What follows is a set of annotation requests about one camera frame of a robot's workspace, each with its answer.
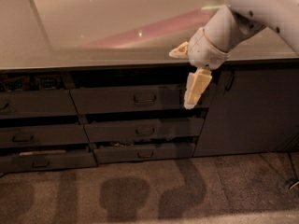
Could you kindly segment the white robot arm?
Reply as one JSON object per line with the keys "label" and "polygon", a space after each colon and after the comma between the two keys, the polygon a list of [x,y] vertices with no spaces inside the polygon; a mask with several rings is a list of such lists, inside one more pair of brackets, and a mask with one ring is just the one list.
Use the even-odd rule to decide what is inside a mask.
{"label": "white robot arm", "polygon": [[299,54],[299,0],[225,0],[225,4],[190,41],[169,52],[187,59],[196,71],[187,78],[184,107],[194,108],[219,68],[241,42],[271,29]]}

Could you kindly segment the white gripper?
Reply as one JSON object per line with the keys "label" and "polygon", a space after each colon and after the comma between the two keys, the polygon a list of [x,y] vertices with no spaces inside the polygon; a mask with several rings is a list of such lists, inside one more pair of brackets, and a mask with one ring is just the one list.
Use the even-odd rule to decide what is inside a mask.
{"label": "white gripper", "polygon": [[198,68],[194,73],[188,74],[184,94],[184,107],[193,109],[212,80],[210,70],[218,69],[229,58],[230,53],[213,45],[206,36],[205,28],[201,27],[189,43],[184,42],[172,49],[169,56],[175,59],[189,57],[190,64]]}

